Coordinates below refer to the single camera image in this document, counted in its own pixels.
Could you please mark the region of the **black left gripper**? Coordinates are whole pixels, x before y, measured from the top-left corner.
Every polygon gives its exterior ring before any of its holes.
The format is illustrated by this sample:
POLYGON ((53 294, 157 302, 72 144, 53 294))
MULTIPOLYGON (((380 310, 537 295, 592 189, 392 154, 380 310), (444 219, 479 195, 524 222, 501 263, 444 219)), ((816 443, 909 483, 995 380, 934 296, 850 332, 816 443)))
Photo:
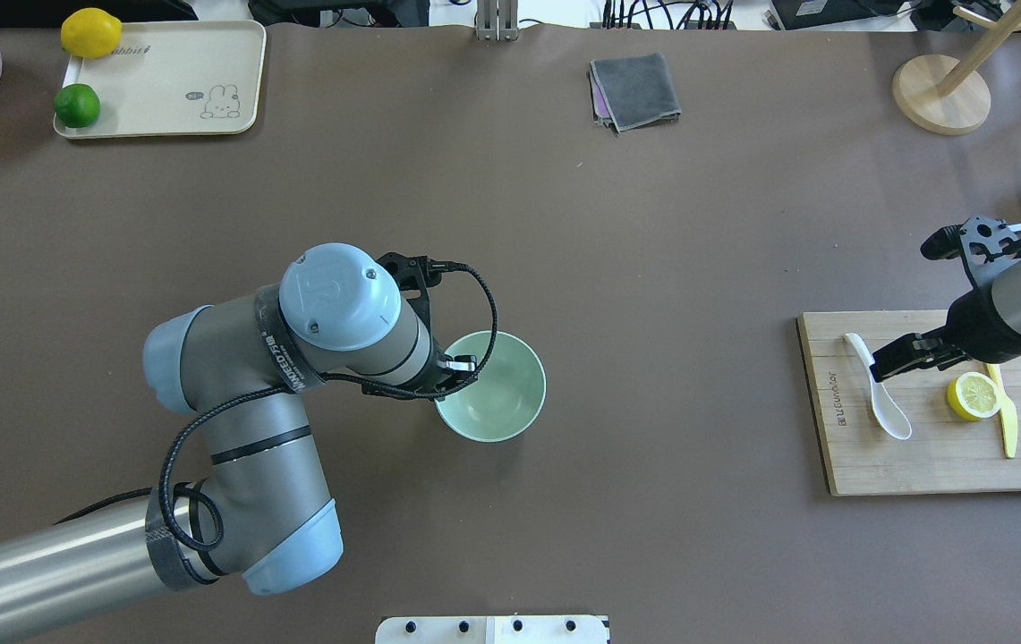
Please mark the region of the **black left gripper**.
POLYGON ((383 396, 396 400, 416 400, 414 393, 431 393, 441 396, 464 390, 478 378, 479 362, 474 355, 447 355, 440 348, 429 351, 428 361, 419 371, 398 384, 380 383, 370 378, 370 385, 362 385, 366 395, 383 396))

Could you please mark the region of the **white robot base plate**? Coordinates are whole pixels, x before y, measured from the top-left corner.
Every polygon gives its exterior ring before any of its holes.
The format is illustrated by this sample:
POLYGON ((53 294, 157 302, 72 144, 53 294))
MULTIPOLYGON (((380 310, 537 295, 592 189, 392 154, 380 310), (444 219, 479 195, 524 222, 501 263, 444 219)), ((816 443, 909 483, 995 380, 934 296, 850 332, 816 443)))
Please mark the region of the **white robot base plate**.
POLYGON ((507 614, 392 616, 375 643, 609 643, 607 616, 507 614))

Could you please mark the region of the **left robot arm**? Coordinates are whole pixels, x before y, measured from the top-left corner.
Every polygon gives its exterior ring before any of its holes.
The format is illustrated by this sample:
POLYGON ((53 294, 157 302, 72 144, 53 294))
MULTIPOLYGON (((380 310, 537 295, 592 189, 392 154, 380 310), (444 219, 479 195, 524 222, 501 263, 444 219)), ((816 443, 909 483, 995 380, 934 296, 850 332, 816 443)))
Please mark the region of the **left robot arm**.
POLYGON ((341 559, 336 502, 302 396, 331 382, 367 395, 440 400, 485 358, 432 334, 428 290, 464 264, 349 244, 305 251, 251 296, 154 327, 143 370, 188 413, 156 482, 0 545, 0 643, 236 574, 285 594, 341 559))

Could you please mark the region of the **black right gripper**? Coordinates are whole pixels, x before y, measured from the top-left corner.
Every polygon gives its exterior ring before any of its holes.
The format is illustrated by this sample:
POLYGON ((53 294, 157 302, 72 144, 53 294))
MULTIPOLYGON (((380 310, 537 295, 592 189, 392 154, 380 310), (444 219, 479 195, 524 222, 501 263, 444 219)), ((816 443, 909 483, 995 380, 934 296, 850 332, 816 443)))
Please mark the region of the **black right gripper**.
POLYGON ((968 291, 950 306, 935 333, 901 335, 874 352, 875 383, 907 371, 947 371, 968 360, 1001 364, 1017 357, 1017 335, 1002 321, 989 294, 968 291))

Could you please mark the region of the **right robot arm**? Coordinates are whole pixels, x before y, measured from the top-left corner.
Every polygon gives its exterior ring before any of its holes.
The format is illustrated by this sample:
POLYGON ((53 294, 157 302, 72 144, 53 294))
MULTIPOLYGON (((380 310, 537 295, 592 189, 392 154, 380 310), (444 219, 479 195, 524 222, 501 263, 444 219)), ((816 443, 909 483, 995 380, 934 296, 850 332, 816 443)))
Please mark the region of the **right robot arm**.
POLYGON ((1021 356, 1021 260, 949 306, 943 326, 902 335, 873 354, 869 371, 885 382, 902 371, 947 370, 964 361, 1002 364, 1021 356))

